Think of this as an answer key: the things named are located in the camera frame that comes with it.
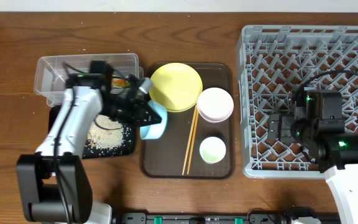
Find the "brown serving tray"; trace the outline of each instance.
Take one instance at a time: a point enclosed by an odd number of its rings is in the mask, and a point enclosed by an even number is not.
[[[150,68],[149,76],[168,62],[159,62]],[[185,63],[193,67],[203,81],[203,89],[218,87],[233,96],[232,73],[220,63]],[[153,178],[181,179],[226,179],[234,171],[234,127],[233,114],[229,119],[212,124],[198,116],[196,139],[191,160],[190,173],[182,175],[186,147],[193,119],[194,107],[179,113],[168,112],[167,128],[160,139],[142,141],[140,169]],[[200,156],[201,142],[210,136],[221,138],[226,145],[226,155],[215,164],[205,163]]]

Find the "wooden chopstick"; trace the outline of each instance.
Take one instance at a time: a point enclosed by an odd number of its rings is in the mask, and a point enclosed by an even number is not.
[[[187,142],[187,148],[186,148],[185,163],[183,163],[183,171],[181,172],[181,175],[184,175],[184,174],[185,174],[185,168],[186,168],[186,162],[187,162],[187,155],[188,155],[188,153],[189,153],[189,148],[190,148],[190,143],[191,143],[191,136],[192,136],[192,134],[193,134],[193,128],[194,128],[194,122],[195,122],[196,114],[198,114],[197,105],[194,107],[193,120],[191,121],[191,128],[190,128],[189,140],[188,140],[188,142]]]
[[[194,123],[193,140],[191,142],[191,147],[190,147],[190,155],[189,155],[189,164],[188,164],[188,167],[187,167],[187,174],[189,174],[189,172],[190,172],[191,158],[193,157],[194,142],[196,141],[197,122],[198,122],[198,111],[197,111],[197,114],[196,114],[196,122]]]

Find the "yellow bowl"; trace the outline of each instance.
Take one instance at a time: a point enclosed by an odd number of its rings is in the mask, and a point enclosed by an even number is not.
[[[157,69],[149,91],[152,100],[169,112],[182,112],[197,103],[203,82],[194,68],[182,63],[169,63]]]

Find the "dish rack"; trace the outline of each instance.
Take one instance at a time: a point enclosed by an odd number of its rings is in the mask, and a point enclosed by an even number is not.
[[[269,114],[292,110],[289,92],[329,70],[358,72],[358,26],[245,26],[236,47],[242,171],[250,178],[323,179],[299,144],[267,139]],[[309,85],[342,93],[346,132],[358,133],[358,77]]]

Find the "blue cup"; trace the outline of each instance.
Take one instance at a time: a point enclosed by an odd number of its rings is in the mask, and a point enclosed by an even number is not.
[[[146,139],[159,139],[167,127],[168,113],[167,109],[161,104],[150,100],[147,103],[158,115],[161,117],[161,123],[152,124],[148,126],[140,127],[140,138],[142,140]]]

